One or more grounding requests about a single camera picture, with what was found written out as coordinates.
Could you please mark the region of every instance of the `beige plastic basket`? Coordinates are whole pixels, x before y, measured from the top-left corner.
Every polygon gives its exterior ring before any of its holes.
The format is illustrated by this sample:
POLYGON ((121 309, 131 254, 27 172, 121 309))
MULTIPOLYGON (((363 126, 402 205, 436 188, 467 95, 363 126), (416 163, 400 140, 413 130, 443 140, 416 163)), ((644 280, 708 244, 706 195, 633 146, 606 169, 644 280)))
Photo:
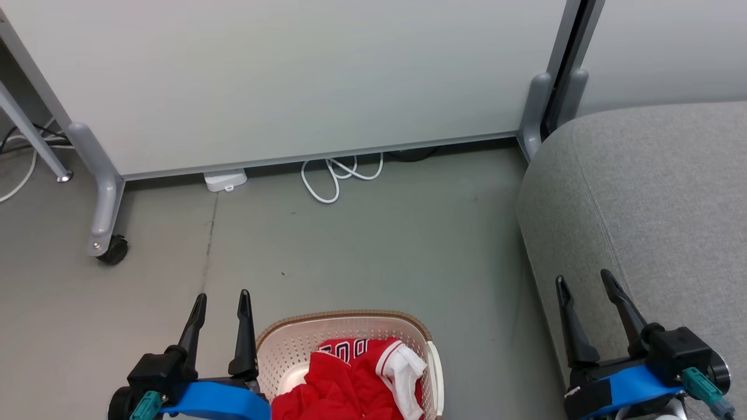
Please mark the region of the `beige plastic basket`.
POLYGON ((428 366, 423 373, 425 420, 440 420, 444 411, 444 374, 428 329, 415 317, 393 311, 320 312, 286 318, 268 327, 257 340, 259 386, 272 400, 303 383, 309 357, 330 339, 397 337, 428 366))

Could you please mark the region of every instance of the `basket rim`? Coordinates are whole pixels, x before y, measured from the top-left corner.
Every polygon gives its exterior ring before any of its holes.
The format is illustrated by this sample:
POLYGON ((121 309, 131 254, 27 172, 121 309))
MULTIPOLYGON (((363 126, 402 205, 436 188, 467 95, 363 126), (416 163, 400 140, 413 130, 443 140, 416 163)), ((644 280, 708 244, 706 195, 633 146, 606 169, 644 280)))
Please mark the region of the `basket rim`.
POLYGON ((298 323, 307 322, 307 321, 322 321, 325 319, 351 318, 351 317, 396 318, 402 321, 407 321, 410 324, 412 324, 413 327, 420 330, 421 334, 423 334, 423 337, 426 339, 427 342, 433 341, 433 338, 430 335, 430 331, 428 331, 425 325, 419 319, 417 319, 416 317, 408 313, 400 312, 400 311, 365 309, 365 310, 315 312, 312 314, 292 316, 290 318, 282 319, 280 321, 277 321, 275 324, 270 325, 269 327, 265 328, 264 331, 262 331, 262 334, 260 334, 259 337, 257 338, 257 350, 259 350, 259 348, 262 346, 262 343, 264 343, 264 340, 266 340, 270 334, 288 325, 298 324, 298 323))

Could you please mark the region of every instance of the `gray sofa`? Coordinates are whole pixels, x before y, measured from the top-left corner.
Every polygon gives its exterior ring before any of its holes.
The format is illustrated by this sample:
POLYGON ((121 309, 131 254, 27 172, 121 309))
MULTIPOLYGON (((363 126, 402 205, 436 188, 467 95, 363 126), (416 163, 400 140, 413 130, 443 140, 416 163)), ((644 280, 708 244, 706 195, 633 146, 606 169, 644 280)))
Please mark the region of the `gray sofa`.
POLYGON ((602 359, 627 356, 607 268, 646 321, 687 326, 719 352, 747 415, 747 102, 572 120, 530 163, 517 212, 566 381, 559 274, 602 359))

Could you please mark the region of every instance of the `whiteboard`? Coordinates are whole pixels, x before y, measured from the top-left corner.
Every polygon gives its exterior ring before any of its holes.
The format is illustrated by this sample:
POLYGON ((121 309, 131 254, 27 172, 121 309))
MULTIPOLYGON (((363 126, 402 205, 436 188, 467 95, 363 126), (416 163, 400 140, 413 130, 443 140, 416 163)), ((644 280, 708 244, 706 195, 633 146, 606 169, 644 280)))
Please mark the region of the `whiteboard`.
POLYGON ((747 99, 747 2, 607 0, 581 68, 577 116, 747 99))
POLYGON ((559 0, 0 0, 120 174, 515 132, 559 0))

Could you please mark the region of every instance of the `teal connector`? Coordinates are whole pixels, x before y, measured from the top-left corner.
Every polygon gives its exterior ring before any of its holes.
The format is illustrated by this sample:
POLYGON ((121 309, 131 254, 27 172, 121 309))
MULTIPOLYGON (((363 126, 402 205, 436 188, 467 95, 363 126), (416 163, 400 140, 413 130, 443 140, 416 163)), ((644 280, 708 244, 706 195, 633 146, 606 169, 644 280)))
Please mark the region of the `teal connector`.
POLYGON ((143 399, 140 400, 137 407, 135 407, 130 420, 153 420, 158 412, 161 411, 162 405, 164 403, 161 402, 161 395, 156 391, 148 391, 143 395, 143 399))
POLYGON ((734 406, 726 401, 721 390, 716 388, 697 368, 687 368, 682 371, 682 385, 688 393, 703 400, 718 419, 734 418, 736 412, 734 406))

